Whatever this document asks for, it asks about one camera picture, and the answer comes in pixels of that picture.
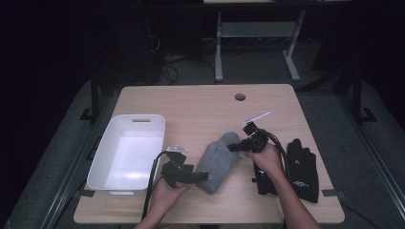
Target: dark background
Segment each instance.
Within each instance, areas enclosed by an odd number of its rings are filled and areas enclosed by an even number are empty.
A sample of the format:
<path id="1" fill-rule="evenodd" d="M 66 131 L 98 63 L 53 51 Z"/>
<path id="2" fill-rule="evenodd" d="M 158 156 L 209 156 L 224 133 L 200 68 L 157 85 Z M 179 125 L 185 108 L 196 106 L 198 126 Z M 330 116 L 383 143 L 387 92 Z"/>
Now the dark background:
<path id="1" fill-rule="evenodd" d="M 354 1 L 339 10 L 309 10 L 300 38 L 324 40 L 315 69 L 331 71 L 343 63 L 353 64 L 377 88 L 405 129 L 404 4 L 395 0 L 363 2 L 368 1 Z M 132 70 L 125 70 L 110 56 L 133 61 L 134 56 L 122 49 L 132 45 L 130 39 L 122 38 L 125 28 L 112 27 L 110 22 L 137 24 L 140 12 L 122 16 L 86 10 L 99 6 L 99 1 L 0 1 L 0 225 L 7 220 L 76 93 L 91 76 L 97 75 L 106 94 L 125 84 L 150 85 L 155 80 L 154 69 L 159 66 L 155 56 L 136 60 Z M 193 15 L 173 18 L 173 14 L 161 13 L 160 20 L 165 21 L 161 22 L 165 28 L 162 35 L 172 45 L 212 37 L 215 27 L 207 25 L 215 25 L 211 22 L 216 14 L 205 11 Z M 135 19 L 128 22 L 128 17 Z M 182 40 L 181 33 L 174 32 L 179 25 L 176 20 L 195 36 Z M 129 35 L 142 40 L 145 30 L 140 26 Z M 138 55 L 148 53 L 146 48 L 132 49 L 139 49 Z M 95 67 L 99 63 L 116 65 L 117 71 L 103 73 Z M 123 76 L 128 72 L 134 76 L 131 80 Z"/>

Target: white cable tie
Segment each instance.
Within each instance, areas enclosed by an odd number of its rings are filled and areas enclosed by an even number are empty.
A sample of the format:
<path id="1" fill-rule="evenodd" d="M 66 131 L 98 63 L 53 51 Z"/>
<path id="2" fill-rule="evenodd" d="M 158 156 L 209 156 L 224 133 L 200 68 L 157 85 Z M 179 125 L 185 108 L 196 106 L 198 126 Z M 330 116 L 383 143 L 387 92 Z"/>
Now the white cable tie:
<path id="1" fill-rule="evenodd" d="M 254 120 L 256 120 L 256 119 L 259 119 L 259 118 L 264 117 L 264 116 L 269 115 L 269 114 L 270 114 L 270 111 L 267 111 L 267 112 L 265 112 L 265 113 L 263 113 L 263 114 L 260 114 L 260 115 L 258 115 L 258 116 L 250 117 L 250 118 L 248 118 L 246 121 L 242 122 L 242 124 L 246 124 L 246 123 L 248 123 L 248 122 L 254 121 Z"/>

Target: hole in table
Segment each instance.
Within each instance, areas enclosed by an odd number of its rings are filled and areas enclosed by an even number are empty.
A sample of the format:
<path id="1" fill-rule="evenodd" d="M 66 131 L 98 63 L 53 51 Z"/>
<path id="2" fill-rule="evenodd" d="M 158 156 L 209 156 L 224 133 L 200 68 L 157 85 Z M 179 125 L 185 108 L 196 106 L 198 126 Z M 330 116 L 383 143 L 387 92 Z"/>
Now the hole in table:
<path id="1" fill-rule="evenodd" d="M 235 99 L 238 101 L 244 101 L 246 99 L 246 95 L 244 94 L 235 94 Z"/>

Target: black cable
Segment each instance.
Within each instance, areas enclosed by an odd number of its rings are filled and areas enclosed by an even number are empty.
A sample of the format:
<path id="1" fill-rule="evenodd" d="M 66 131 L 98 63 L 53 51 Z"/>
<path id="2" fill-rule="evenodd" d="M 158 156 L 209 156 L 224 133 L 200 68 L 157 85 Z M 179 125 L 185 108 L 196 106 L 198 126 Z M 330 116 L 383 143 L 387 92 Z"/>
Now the black cable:
<path id="1" fill-rule="evenodd" d="M 353 213 L 357 214 L 359 217 L 361 217 L 362 219 L 364 219 L 365 221 L 367 221 L 373 228 L 375 229 L 381 229 L 380 227 L 378 227 L 375 223 L 373 223 L 371 220 L 369 220 L 367 217 L 365 217 L 363 214 L 361 214 L 360 212 L 356 211 L 355 209 L 351 208 L 350 206 L 340 202 L 340 204 L 347 208 L 348 210 L 352 211 Z"/>
<path id="2" fill-rule="evenodd" d="M 161 152 L 160 154 L 158 154 L 158 156 L 156 156 L 156 158 L 155 158 L 154 161 L 153 161 L 153 165 L 152 165 L 152 169 L 151 169 L 151 174 L 150 174 L 150 176 L 149 176 L 148 189 L 147 189 L 147 191 L 146 191 L 145 203 L 143 204 L 143 213 L 142 213 L 142 218 L 141 218 L 141 219 L 144 219 L 144 218 L 146 217 L 147 212 L 148 212 L 149 200 L 150 200 L 150 198 L 151 198 L 152 191 L 153 191 L 153 186 L 152 186 L 152 184 L 153 184 L 153 178 L 154 178 L 154 174 L 155 174 L 155 172 L 156 172 L 156 168 L 157 168 L 157 166 L 158 166 L 159 158 L 160 158 L 162 155 L 165 155 L 165 154 L 166 154 L 165 151 Z"/>
<path id="3" fill-rule="evenodd" d="M 275 136 L 272 133 L 267 132 L 266 130 L 262 130 L 262 131 L 265 132 L 267 137 L 270 138 L 270 140 L 272 142 L 274 142 L 274 144 L 276 145 L 276 148 L 279 151 L 279 153 L 282 156 L 283 161 L 284 161 L 284 174 L 286 175 L 286 178 L 287 178 L 288 182 L 290 182 L 290 180 L 289 180 L 289 167 L 288 167 L 286 151 L 284 150 L 284 148 L 281 145 L 281 143 L 280 143 L 279 139 L 277 138 L 277 136 Z"/>

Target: gray floor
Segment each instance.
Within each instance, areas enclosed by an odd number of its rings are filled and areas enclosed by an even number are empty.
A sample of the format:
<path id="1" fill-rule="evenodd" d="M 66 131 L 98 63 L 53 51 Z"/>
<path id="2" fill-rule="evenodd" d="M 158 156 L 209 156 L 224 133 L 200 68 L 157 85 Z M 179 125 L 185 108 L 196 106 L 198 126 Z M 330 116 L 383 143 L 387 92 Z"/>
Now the gray floor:
<path id="1" fill-rule="evenodd" d="M 222 84 L 286 83 L 300 88 L 325 74 L 311 70 L 319 44 L 300 42 L 293 59 L 302 80 L 292 81 L 280 52 L 284 44 L 271 43 L 271 49 L 265 52 L 256 50 L 224 55 Z M 172 64 L 179 72 L 178 84 L 214 84 L 214 54 L 205 55 L 204 60 L 184 60 Z M 335 80 L 332 79 L 311 92 L 297 93 L 334 188 L 339 192 L 341 202 L 354 210 L 344 207 L 346 219 L 343 223 L 322 226 L 405 228 L 404 218 L 373 163 L 370 148 L 364 143 L 364 137 L 348 114 L 345 98 L 332 92 Z M 168 85 L 168 81 L 161 77 L 157 85 Z M 365 123 L 363 129 L 390 168 L 398 186 L 404 190 L 405 181 L 401 178 L 405 175 L 405 167 L 401 165 L 401 161 L 405 161 L 405 133 L 384 108 L 375 89 L 367 83 L 364 83 L 363 88 L 362 107 L 370 108 L 377 118 L 377 122 Z M 52 228 L 52 222 L 57 222 L 54 228 L 133 226 L 83 225 L 75 223 L 73 219 L 78 203 L 75 190 L 85 181 L 91 166 L 91 160 L 86 157 L 94 152 L 94 142 L 102 136 L 118 96 L 119 90 L 111 96 L 100 96 L 101 115 L 96 123 L 91 124 L 90 121 L 79 120 L 83 110 L 91 106 L 90 84 L 83 86 L 15 206 L 6 228 Z M 73 178 L 66 179 L 68 174 L 74 175 Z M 55 208 L 58 202 L 66 208 Z M 54 214 L 50 209 L 59 209 L 60 214 Z M 373 227 L 359 215 L 371 220 L 378 227 Z"/>

